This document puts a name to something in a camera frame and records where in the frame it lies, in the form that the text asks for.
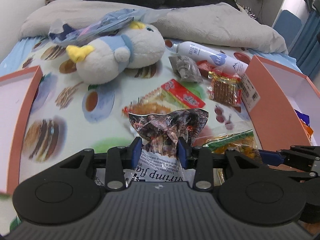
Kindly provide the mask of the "dark shrimp snack bag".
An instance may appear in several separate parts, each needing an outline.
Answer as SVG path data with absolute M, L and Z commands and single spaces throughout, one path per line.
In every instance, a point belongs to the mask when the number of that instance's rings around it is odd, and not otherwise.
M 207 124 L 209 113 L 201 108 L 181 109 L 168 114 L 129 113 L 136 135 L 143 139 L 137 167 L 124 170 L 126 184 L 132 181 L 193 182 L 195 169 L 182 167 L 178 139 L 191 146 Z

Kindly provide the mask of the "blue white snack bag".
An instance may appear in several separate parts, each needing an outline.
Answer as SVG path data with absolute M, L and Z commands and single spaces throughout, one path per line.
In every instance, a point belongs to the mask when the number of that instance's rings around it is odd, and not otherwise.
M 306 124 L 306 126 L 310 126 L 310 116 L 307 114 L 301 113 L 300 111 L 296 110 L 296 115 L 299 117 L 299 119 Z

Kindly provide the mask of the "grey foil snack packet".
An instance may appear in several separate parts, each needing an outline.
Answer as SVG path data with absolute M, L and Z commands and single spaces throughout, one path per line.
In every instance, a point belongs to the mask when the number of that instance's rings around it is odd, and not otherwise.
M 203 79 L 196 62 L 187 56 L 170 56 L 173 72 L 184 82 L 202 83 Z

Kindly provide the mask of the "green yellow snack bag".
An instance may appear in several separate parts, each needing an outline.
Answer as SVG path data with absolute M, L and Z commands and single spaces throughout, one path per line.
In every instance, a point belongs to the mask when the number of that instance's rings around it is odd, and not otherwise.
M 239 133 L 223 134 L 213 139 L 206 139 L 202 146 L 210 148 L 211 152 L 216 154 L 224 154 L 226 150 L 236 150 L 262 163 L 262 158 L 252 129 Z

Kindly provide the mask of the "pink box right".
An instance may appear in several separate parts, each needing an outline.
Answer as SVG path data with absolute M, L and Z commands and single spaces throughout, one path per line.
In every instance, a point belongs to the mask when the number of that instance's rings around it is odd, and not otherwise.
M 242 100 L 264 150 L 319 145 L 319 91 L 306 75 L 254 56 L 242 88 Z M 310 126 L 295 109 L 310 116 Z

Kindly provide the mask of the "red gold snack packet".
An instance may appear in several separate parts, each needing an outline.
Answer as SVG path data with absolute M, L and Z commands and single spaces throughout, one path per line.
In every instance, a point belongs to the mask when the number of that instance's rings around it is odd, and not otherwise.
M 180 109 L 203 108 L 206 103 L 192 91 L 184 87 L 175 79 L 171 79 L 157 89 L 149 92 L 122 109 L 128 116 L 168 114 Z

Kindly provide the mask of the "printed bed sheet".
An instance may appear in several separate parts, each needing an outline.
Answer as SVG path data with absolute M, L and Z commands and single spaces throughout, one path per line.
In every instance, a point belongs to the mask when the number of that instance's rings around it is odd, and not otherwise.
M 83 148 L 96 153 L 126 146 L 137 136 L 122 109 L 171 79 L 178 80 L 167 49 L 156 64 L 126 69 L 116 79 L 91 86 L 82 82 L 66 52 L 47 38 L 25 38 L 1 62 L 1 75 L 40 66 L 43 78 L 26 125 L 19 180 Z

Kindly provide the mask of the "orange red snack packet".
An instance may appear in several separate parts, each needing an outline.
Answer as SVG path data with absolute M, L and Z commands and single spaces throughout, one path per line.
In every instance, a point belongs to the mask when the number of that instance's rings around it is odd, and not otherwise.
M 210 85 L 208 86 L 210 100 L 231 107 L 241 105 L 241 78 L 238 74 L 229 75 L 211 71 L 208 73 L 208 78 L 210 79 Z

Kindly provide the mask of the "blue white plush penguin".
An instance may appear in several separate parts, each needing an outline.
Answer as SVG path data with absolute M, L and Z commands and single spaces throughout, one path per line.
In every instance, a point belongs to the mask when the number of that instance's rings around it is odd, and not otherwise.
M 159 30 L 138 21 L 131 22 L 117 35 L 102 36 L 84 46 L 66 47 L 80 78 L 90 85 L 108 83 L 127 68 L 155 64 L 164 52 L 165 42 Z

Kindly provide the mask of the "white spray bottle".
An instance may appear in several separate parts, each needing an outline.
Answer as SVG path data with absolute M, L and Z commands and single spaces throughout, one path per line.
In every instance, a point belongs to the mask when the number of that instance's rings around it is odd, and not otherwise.
M 165 40 L 165 45 L 170 51 L 178 55 L 188 56 L 196 62 L 207 61 L 225 74 L 243 76 L 248 67 L 248 64 L 238 59 L 195 42 Z

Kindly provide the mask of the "blue curtain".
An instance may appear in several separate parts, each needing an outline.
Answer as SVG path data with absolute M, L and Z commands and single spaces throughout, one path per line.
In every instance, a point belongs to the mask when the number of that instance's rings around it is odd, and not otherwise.
M 312 11 L 289 55 L 303 74 L 313 80 L 319 73 L 319 12 Z

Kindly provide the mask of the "light blue plastic bag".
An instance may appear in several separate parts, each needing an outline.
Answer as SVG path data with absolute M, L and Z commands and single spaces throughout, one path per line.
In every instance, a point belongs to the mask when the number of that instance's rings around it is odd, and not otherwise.
M 165 16 L 170 9 L 121 9 L 109 12 L 98 22 L 85 28 L 75 29 L 71 25 L 56 20 L 49 29 L 50 40 L 62 47 L 68 45 L 83 46 L 104 35 L 114 35 L 120 29 L 127 27 L 132 21 L 151 24 Z

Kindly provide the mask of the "grey blanket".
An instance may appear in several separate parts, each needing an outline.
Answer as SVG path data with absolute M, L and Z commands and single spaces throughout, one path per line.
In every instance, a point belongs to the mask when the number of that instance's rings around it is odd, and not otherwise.
M 109 12 L 138 8 L 137 5 L 113 2 L 54 1 L 26 18 L 19 38 L 46 36 L 57 19 L 80 29 L 97 22 Z M 273 28 L 258 23 L 226 3 L 171 9 L 153 25 L 167 38 L 251 48 L 263 53 L 287 53 L 284 38 Z

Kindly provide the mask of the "pink box lid left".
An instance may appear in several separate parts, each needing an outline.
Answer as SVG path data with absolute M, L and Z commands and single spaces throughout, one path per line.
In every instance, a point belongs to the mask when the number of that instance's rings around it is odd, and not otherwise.
M 1 194 L 13 194 L 19 183 L 22 140 L 41 79 L 40 66 L 1 77 Z

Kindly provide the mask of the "blue chair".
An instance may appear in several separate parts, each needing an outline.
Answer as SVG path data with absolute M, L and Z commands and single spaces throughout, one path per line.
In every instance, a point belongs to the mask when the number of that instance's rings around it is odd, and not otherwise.
M 301 19 L 288 10 L 283 10 L 273 25 L 273 29 L 284 38 L 287 48 L 293 44 L 301 27 Z

